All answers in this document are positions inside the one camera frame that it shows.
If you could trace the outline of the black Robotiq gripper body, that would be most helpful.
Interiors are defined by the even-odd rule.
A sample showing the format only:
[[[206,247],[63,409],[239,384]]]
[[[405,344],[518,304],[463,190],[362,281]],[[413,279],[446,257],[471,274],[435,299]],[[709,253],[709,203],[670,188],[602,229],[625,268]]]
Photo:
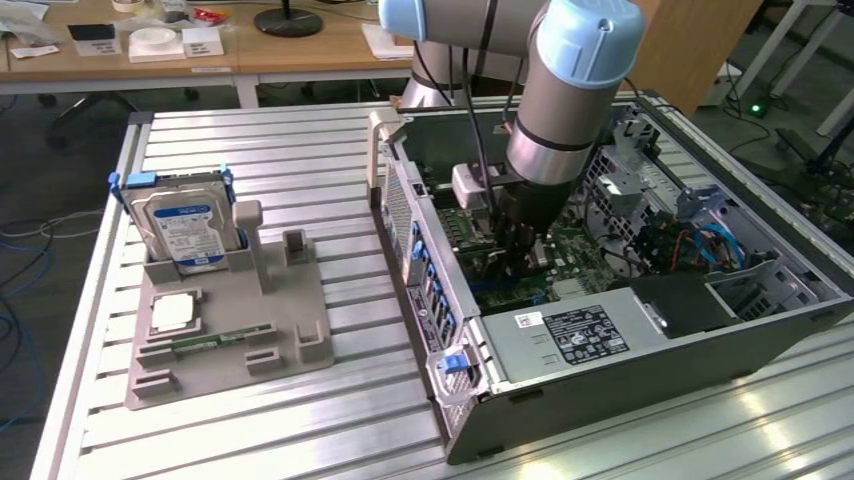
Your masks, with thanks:
[[[558,185],[529,181],[510,184],[499,195],[501,218],[510,225],[522,225],[535,233],[546,233],[566,207],[571,193],[571,182]]]

